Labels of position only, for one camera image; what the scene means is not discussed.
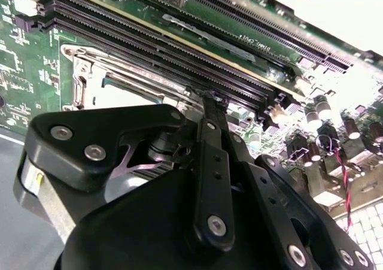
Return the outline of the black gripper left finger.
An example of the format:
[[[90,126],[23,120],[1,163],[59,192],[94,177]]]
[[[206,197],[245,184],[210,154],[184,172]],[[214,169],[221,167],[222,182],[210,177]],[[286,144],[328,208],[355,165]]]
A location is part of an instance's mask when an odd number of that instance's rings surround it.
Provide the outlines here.
[[[166,104],[47,113],[26,136],[23,172],[76,253],[230,251],[235,242],[226,111],[194,122]]]

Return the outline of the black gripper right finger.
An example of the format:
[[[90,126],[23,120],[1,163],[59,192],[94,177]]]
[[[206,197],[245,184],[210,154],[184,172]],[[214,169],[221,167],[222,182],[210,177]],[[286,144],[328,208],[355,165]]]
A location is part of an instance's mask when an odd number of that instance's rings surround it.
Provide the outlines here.
[[[257,210],[256,233],[266,235],[250,239],[262,251],[262,269],[374,269],[368,255],[277,160],[253,159],[243,139],[229,132],[226,110],[219,105],[215,111],[230,171]]]

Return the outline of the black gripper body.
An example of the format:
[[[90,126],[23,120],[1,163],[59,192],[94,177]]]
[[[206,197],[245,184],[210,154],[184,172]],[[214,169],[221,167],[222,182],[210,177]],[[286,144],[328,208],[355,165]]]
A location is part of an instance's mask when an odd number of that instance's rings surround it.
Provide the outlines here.
[[[220,171],[164,174],[83,218],[60,269],[262,269],[257,210]]]

